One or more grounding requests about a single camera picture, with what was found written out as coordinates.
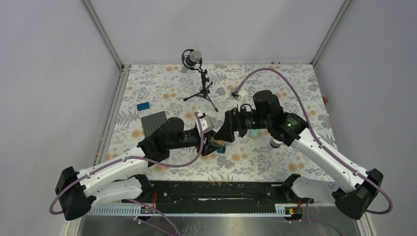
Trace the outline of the amber glass pill bottle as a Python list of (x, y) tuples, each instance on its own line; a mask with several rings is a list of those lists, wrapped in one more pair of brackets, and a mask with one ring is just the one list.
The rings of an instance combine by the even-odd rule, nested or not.
[(216, 140), (216, 139), (212, 139), (211, 140), (211, 144), (213, 145), (213, 146), (217, 146), (217, 147), (225, 147), (226, 146), (226, 142), (225, 141), (222, 141), (222, 140)]

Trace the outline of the white pill bottle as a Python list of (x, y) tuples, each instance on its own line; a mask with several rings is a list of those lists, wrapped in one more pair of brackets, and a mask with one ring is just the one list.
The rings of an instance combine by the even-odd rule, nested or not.
[(279, 148), (279, 147), (281, 147), (282, 146), (282, 142), (281, 141), (279, 141), (279, 140), (276, 140), (276, 139), (274, 139), (274, 138), (271, 138), (270, 139), (270, 146), (272, 147), (272, 148)]

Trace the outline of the teal pill organizer box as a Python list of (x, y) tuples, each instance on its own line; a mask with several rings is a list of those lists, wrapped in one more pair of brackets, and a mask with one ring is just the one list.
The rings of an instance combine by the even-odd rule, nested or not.
[(222, 147), (221, 149), (217, 150), (217, 153), (220, 153), (220, 154), (225, 154), (225, 152), (226, 152), (226, 147)]

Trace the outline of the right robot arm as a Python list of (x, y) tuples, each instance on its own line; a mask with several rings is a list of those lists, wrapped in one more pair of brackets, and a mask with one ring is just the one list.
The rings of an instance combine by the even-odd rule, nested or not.
[(235, 132), (240, 137), (248, 130), (266, 129), (272, 139), (270, 145), (280, 143), (302, 153), (332, 179), (332, 182), (291, 175), (282, 189), (284, 200), (293, 203), (299, 198), (312, 198), (334, 203), (351, 219), (359, 220), (378, 195), (384, 175), (378, 169), (366, 168), (349, 160), (337, 150), (328, 147), (315, 136), (300, 116), (283, 111), (275, 94), (262, 90), (253, 95), (254, 109), (242, 105), (225, 112), (224, 123), (214, 139), (232, 143)]

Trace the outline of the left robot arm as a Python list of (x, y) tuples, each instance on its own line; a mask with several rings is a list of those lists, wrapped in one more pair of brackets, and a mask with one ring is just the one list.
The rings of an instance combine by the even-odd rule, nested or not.
[(52, 215), (62, 214), (67, 221), (87, 214), (92, 207), (109, 202), (135, 199), (147, 202), (152, 197), (151, 184), (146, 177), (128, 177), (126, 174), (152, 165), (165, 166), (173, 149), (195, 147), (196, 156), (177, 168), (193, 164), (199, 157), (222, 148), (213, 141), (215, 131), (205, 114), (197, 113), (195, 126), (185, 130), (182, 119), (167, 119), (150, 136), (131, 150), (101, 164), (75, 170), (70, 166), (62, 170), (55, 187), (56, 198), (50, 205)]

